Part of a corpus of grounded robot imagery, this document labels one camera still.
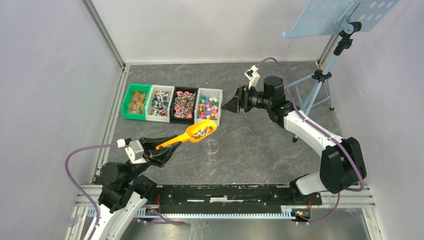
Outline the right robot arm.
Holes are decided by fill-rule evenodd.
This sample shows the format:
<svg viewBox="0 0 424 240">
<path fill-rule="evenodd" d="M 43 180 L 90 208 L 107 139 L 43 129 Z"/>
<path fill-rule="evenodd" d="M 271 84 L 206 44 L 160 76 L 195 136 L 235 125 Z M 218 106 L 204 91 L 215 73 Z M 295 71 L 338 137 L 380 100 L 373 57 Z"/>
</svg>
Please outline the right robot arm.
<svg viewBox="0 0 424 240">
<path fill-rule="evenodd" d="M 343 190 L 360 192 L 367 176 L 360 143 L 353 137 L 343 138 L 322 128 L 287 100 L 284 81 L 277 76 L 264 79 L 263 90 L 239 86 L 234 97 L 222 110 L 239 113 L 251 109 L 266 110 L 269 118 L 281 128 L 295 134 L 320 156 L 320 169 L 290 182 L 289 199 L 302 204 L 312 193 Z"/>
</svg>

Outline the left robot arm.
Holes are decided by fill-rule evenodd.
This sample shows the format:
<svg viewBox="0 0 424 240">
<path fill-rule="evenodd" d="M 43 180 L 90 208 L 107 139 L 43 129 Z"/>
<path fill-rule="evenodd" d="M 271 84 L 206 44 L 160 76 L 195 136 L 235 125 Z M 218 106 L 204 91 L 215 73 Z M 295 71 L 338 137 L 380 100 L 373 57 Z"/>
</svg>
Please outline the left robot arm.
<svg viewBox="0 0 424 240">
<path fill-rule="evenodd" d="M 178 140 L 166 145 L 176 136 L 139 139 L 118 139 L 117 147 L 124 148 L 128 161 L 107 162 L 97 177 L 102 186 L 94 206 L 97 208 L 86 240 L 119 240 L 136 212 L 157 198 L 156 181 L 143 175 L 151 166 L 162 168 L 183 143 Z"/>
</svg>

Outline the clear plastic jar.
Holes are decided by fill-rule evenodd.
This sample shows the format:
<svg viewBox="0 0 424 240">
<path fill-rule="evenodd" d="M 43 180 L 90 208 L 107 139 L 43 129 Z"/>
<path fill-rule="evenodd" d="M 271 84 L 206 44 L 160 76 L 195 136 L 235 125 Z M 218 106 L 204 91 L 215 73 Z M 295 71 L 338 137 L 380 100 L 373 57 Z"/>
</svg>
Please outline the clear plastic jar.
<svg viewBox="0 0 424 240">
<path fill-rule="evenodd" d="M 214 155 L 219 151 L 219 144 L 216 140 L 209 139 L 205 141 L 204 149 L 209 155 Z"/>
</svg>

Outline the orange plastic scoop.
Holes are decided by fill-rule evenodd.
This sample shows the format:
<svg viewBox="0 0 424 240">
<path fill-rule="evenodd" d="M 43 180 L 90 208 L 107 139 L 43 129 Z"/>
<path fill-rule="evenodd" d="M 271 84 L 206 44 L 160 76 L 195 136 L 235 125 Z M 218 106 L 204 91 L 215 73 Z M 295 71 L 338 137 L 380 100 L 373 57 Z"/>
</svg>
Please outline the orange plastic scoop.
<svg viewBox="0 0 424 240">
<path fill-rule="evenodd" d="M 175 143 L 181 142 L 191 142 L 198 143 L 204 138 L 208 137 L 214 133 L 218 128 L 218 125 L 213 120 L 204 120 L 193 125 L 190 125 L 186 128 L 185 132 L 172 137 L 170 140 L 165 141 L 164 143 L 159 144 L 155 147 L 156 150 L 169 147 Z"/>
</svg>

